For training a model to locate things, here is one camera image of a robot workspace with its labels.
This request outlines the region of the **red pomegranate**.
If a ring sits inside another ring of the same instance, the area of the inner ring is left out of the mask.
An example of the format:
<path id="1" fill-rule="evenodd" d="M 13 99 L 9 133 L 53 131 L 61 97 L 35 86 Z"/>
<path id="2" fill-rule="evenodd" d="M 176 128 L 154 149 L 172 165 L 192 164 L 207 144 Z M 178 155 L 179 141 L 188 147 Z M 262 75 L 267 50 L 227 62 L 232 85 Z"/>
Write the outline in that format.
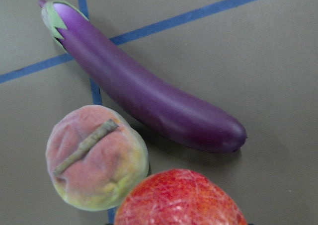
<path id="1" fill-rule="evenodd" d="M 117 209 L 116 225 L 245 225 L 234 200 L 205 176 L 172 169 L 147 177 Z"/>

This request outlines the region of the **purple eggplant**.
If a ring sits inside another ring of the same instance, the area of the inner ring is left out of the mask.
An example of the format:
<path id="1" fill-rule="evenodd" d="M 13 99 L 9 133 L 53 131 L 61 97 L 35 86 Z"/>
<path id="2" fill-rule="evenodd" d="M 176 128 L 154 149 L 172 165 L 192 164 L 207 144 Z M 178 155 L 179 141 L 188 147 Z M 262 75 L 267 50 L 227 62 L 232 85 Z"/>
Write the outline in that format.
<path id="1" fill-rule="evenodd" d="M 224 110 L 161 80 L 106 38 L 76 7 L 39 0 L 55 42 L 115 102 L 162 136 L 208 152 L 234 152 L 246 141 L 244 126 Z"/>

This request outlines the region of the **pink green peach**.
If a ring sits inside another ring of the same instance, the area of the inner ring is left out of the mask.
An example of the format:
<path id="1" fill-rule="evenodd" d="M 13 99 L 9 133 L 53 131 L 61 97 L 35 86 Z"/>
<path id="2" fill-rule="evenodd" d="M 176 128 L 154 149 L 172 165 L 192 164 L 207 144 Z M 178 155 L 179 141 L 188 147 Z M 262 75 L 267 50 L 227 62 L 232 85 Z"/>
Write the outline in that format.
<path id="1" fill-rule="evenodd" d="M 119 127 L 55 175 L 54 169 L 109 119 Z M 142 137 L 120 114 L 101 105 L 83 106 L 57 123 L 49 136 L 45 156 L 57 193 L 66 203 L 86 211 L 119 206 L 149 171 L 148 150 Z"/>

